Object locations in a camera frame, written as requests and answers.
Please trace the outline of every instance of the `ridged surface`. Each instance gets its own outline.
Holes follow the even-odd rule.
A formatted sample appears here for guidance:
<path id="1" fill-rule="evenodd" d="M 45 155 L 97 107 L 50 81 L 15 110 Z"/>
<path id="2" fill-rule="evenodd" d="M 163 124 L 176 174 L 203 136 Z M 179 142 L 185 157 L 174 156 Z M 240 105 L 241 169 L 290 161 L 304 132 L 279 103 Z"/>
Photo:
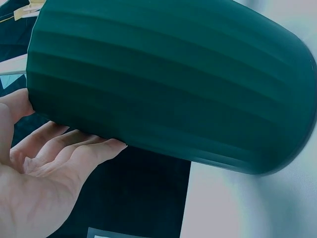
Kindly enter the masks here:
<path id="1" fill-rule="evenodd" d="M 27 87 L 56 122 L 261 174 L 305 144 L 315 70 L 295 35 L 231 0 L 49 0 Z"/>

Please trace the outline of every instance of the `white table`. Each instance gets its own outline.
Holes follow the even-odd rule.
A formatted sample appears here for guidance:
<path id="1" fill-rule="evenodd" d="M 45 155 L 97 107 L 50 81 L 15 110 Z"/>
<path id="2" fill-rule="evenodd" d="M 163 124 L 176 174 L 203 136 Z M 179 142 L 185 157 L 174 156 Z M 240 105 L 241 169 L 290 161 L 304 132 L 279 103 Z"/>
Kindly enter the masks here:
<path id="1" fill-rule="evenodd" d="M 316 58 L 317 1 L 259 1 L 256 10 L 304 40 Z M 317 237 L 316 130 L 289 166 L 267 177 L 192 163 L 181 238 L 313 237 Z"/>

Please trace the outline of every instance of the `green object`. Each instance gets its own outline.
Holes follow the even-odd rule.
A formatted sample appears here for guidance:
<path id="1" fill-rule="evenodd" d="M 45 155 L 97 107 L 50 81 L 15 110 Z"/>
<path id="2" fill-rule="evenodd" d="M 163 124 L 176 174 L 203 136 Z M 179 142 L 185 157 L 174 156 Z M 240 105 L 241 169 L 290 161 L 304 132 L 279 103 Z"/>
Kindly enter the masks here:
<path id="1" fill-rule="evenodd" d="M 48 0 L 27 87 L 58 123 L 249 174 L 290 163 L 315 125 L 309 49 L 231 0 Z"/>

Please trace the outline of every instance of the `hand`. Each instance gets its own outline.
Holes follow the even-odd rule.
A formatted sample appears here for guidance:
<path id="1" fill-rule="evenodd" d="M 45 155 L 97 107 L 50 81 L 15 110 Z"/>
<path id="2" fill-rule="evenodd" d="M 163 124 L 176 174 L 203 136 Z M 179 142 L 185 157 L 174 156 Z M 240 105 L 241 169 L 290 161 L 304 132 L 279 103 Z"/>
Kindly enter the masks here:
<path id="1" fill-rule="evenodd" d="M 11 148 L 14 124 L 33 113 L 26 89 L 0 98 L 0 234 L 44 238 L 72 211 L 89 174 L 126 145 L 48 122 Z"/>

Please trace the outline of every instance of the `finger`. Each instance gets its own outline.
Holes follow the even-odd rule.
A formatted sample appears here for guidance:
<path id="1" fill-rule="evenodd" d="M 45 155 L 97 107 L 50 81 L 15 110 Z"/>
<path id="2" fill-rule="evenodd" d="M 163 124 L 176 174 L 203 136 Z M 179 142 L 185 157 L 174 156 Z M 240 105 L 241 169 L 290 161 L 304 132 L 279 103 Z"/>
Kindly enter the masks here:
<path id="1" fill-rule="evenodd" d="M 55 122 L 49 121 L 40 128 L 33 131 L 25 137 L 20 143 L 11 149 L 12 153 L 17 150 L 25 157 L 35 158 L 42 147 L 51 139 L 62 135 L 69 127 L 58 125 Z"/>
<path id="2" fill-rule="evenodd" d="M 0 163 L 12 167 L 10 148 L 13 139 L 14 123 L 10 109 L 0 103 Z"/>
<path id="3" fill-rule="evenodd" d="M 1 97 L 0 103 L 6 104 L 9 107 L 13 123 L 17 123 L 22 117 L 34 113 L 26 88 Z"/>
<path id="4" fill-rule="evenodd" d="M 32 163 L 34 163 L 36 167 L 40 167 L 52 162 L 62 149 L 69 145 L 86 141 L 89 137 L 90 135 L 84 134 L 79 130 L 73 130 L 64 135 L 57 136 L 43 146 L 36 158 L 32 160 Z"/>
<path id="5" fill-rule="evenodd" d="M 77 198 L 91 172 L 102 162 L 117 156 L 126 147 L 125 143 L 115 139 L 80 146 L 65 164 L 49 174 L 47 178 L 65 185 Z"/>
<path id="6" fill-rule="evenodd" d="M 86 141 L 69 145 L 61 150 L 61 152 L 56 156 L 56 158 L 41 166 L 40 168 L 36 169 L 35 171 L 31 172 L 30 175 L 35 177 L 43 177 L 49 175 L 49 173 L 52 173 L 55 169 L 58 169 L 61 165 L 66 163 L 73 152 L 82 145 L 90 145 L 90 144 L 96 144 L 96 143 L 102 143 L 105 142 L 106 139 L 103 139 L 96 135 L 91 135 L 90 138 Z"/>

